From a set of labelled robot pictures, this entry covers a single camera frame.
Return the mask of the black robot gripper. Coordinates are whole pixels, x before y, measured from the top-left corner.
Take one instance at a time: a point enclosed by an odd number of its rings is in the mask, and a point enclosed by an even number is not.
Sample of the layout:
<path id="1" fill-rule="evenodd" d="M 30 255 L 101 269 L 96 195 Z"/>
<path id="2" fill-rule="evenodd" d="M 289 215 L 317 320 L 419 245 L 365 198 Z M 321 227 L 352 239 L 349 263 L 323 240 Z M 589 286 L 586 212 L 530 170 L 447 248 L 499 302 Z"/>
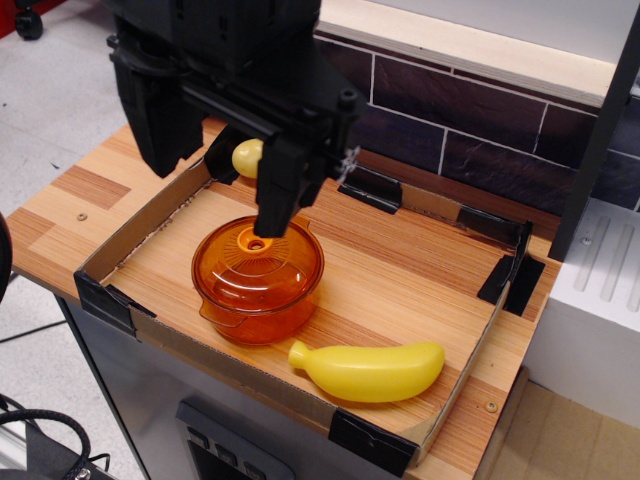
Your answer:
<path id="1" fill-rule="evenodd" d="M 140 155 L 165 178 L 219 117 L 263 139 L 254 233 L 283 237 L 328 177 L 364 99 L 323 55 L 317 1 L 110 1 L 121 104 Z"/>

